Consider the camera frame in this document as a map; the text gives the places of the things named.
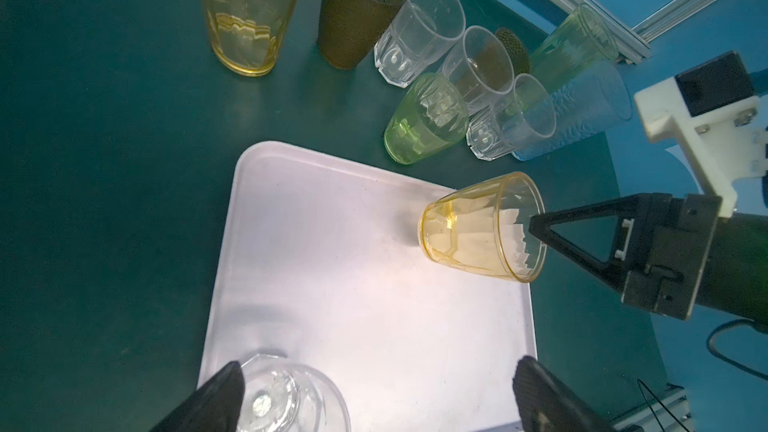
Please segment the tall pale blue glass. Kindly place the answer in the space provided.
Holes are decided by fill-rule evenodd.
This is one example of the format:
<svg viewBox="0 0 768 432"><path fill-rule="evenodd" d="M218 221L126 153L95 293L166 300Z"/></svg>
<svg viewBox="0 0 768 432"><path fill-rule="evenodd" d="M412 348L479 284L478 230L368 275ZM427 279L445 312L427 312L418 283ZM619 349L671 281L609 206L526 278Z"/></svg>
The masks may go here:
<svg viewBox="0 0 768 432"><path fill-rule="evenodd" d="M528 161L629 121L633 108L629 91L617 67L608 61L594 63L552 95L556 113L554 134L513 151Z"/></svg>

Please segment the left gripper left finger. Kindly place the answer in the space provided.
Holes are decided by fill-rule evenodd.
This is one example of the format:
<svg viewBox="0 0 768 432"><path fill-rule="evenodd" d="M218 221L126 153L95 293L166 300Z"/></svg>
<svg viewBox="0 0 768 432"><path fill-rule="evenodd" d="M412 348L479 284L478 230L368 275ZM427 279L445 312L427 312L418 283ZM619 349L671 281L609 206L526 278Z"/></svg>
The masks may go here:
<svg viewBox="0 0 768 432"><path fill-rule="evenodd" d="M156 424L160 431L236 431L245 392L241 364L230 361Z"/></svg>

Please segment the tall pale green glass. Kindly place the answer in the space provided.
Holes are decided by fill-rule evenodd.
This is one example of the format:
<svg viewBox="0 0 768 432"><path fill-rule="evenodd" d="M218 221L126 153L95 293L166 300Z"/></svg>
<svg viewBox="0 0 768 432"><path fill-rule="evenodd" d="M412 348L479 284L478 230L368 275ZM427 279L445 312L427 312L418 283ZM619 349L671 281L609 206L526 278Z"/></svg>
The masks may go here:
<svg viewBox="0 0 768 432"><path fill-rule="evenodd" d="M615 62L619 50L603 17L579 4L531 53L530 74L552 94L599 61Z"/></svg>

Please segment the green faceted glass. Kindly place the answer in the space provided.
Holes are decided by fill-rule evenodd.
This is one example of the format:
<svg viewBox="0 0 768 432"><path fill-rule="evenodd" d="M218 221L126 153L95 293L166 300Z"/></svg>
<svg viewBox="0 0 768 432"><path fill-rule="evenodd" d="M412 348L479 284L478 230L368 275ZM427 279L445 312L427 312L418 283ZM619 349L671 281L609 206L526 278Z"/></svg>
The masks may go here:
<svg viewBox="0 0 768 432"><path fill-rule="evenodd" d="M425 73L398 105L384 145L393 160L411 165L458 143L468 124L468 106L459 90L444 76Z"/></svg>

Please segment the clear faceted glass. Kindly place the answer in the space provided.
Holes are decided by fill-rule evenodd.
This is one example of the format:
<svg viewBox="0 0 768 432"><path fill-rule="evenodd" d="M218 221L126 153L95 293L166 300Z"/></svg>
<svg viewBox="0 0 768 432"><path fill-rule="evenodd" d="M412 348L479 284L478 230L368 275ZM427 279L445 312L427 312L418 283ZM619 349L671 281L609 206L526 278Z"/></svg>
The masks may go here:
<svg viewBox="0 0 768 432"><path fill-rule="evenodd" d="M374 46L374 63L384 80L408 87L464 34L460 0L406 0Z"/></svg>
<svg viewBox="0 0 768 432"><path fill-rule="evenodd" d="M349 431L351 419L335 383L286 357L256 354L241 365L245 392L239 431Z"/></svg>
<svg viewBox="0 0 768 432"><path fill-rule="evenodd" d="M478 25L465 30L447 53L438 73L459 91L470 116L509 94L515 79L504 45L491 31Z"/></svg>
<svg viewBox="0 0 768 432"><path fill-rule="evenodd" d="M507 95L472 116L466 142L476 158L493 161L551 137L555 129L550 94L535 77L520 74Z"/></svg>

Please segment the clear faceted glass back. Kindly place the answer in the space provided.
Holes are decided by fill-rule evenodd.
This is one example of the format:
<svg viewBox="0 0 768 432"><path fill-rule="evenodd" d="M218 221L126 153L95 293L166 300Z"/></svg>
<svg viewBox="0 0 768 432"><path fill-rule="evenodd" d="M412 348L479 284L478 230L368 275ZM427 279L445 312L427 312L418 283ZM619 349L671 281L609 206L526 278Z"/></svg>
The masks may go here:
<svg viewBox="0 0 768 432"><path fill-rule="evenodd" d="M460 0L406 0L374 46L374 63L384 80L408 87L464 34Z"/></svg>

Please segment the lilac plastic tray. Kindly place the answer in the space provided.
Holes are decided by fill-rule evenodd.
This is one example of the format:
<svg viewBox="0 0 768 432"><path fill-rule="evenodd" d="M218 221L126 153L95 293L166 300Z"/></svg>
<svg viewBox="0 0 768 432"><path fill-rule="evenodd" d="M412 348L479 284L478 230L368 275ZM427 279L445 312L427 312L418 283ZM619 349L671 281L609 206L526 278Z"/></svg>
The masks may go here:
<svg viewBox="0 0 768 432"><path fill-rule="evenodd" d="M239 157L199 376L259 352L325 373L355 431L512 431L530 289L429 260L446 187L276 141Z"/></svg>

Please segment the aluminium front rail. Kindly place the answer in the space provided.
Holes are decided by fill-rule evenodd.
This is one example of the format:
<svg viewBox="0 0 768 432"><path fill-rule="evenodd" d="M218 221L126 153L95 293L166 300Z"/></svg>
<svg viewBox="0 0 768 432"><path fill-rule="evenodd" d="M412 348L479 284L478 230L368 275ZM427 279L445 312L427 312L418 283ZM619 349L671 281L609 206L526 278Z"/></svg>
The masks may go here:
<svg viewBox="0 0 768 432"><path fill-rule="evenodd" d="M669 385L659 394L638 385L641 393L639 407L611 422L616 431L696 431L688 394L683 387Z"/></svg>

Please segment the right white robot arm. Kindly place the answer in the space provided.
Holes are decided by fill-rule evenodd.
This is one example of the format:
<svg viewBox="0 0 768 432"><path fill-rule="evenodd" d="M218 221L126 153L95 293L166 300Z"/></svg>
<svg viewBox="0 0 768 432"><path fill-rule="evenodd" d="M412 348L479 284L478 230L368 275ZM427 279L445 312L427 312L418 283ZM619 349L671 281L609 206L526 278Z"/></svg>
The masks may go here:
<svg viewBox="0 0 768 432"><path fill-rule="evenodd" d="M719 214L722 199L641 193L537 214L529 231L617 292L622 303L687 320L696 305L767 323L767 219ZM614 217L611 254L599 260L555 226Z"/></svg>

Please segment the tall yellow glass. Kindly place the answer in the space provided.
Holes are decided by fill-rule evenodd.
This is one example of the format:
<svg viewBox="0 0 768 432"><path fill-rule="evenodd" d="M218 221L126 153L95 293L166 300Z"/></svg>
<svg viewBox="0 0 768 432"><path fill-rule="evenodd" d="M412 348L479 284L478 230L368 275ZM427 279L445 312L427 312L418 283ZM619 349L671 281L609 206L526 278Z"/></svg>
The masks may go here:
<svg viewBox="0 0 768 432"><path fill-rule="evenodd" d="M212 50L246 77L275 66L297 0L202 0Z"/></svg>

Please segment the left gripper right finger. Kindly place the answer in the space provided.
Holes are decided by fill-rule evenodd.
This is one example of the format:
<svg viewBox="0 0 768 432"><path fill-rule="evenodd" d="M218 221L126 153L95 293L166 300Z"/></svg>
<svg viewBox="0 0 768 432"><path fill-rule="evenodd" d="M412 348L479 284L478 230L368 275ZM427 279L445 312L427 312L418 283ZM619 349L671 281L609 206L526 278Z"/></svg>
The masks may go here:
<svg viewBox="0 0 768 432"><path fill-rule="evenodd" d="M532 356L518 361L513 392L523 431L614 431Z"/></svg>

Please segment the amber faceted glass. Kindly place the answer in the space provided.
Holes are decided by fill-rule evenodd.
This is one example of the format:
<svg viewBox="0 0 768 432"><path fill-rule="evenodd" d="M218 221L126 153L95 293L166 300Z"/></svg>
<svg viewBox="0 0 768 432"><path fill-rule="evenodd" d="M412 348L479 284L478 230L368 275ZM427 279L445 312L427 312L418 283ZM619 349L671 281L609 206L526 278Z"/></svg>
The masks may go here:
<svg viewBox="0 0 768 432"><path fill-rule="evenodd" d="M418 225L419 244L439 264L477 275L530 283L547 246L529 231L545 212L538 187L513 172L455 191L429 204Z"/></svg>

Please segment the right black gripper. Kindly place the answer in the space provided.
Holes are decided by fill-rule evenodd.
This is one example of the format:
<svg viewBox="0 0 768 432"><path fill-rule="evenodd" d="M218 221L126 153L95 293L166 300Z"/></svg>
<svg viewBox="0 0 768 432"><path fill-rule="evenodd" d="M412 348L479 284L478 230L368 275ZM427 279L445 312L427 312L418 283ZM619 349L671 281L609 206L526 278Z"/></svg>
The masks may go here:
<svg viewBox="0 0 768 432"><path fill-rule="evenodd" d="M722 198L640 193L530 219L529 232L591 273L621 302L687 320L703 276Z"/></svg>

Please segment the dark brown textured cup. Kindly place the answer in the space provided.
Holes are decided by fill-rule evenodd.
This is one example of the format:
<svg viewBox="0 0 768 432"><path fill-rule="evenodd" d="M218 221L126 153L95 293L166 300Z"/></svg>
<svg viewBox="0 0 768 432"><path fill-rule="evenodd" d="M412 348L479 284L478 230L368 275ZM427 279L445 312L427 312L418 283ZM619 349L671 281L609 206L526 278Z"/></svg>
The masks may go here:
<svg viewBox="0 0 768 432"><path fill-rule="evenodd" d="M355 68L373 49L406 0L322 0L317 45L341 70Z"/></svg>

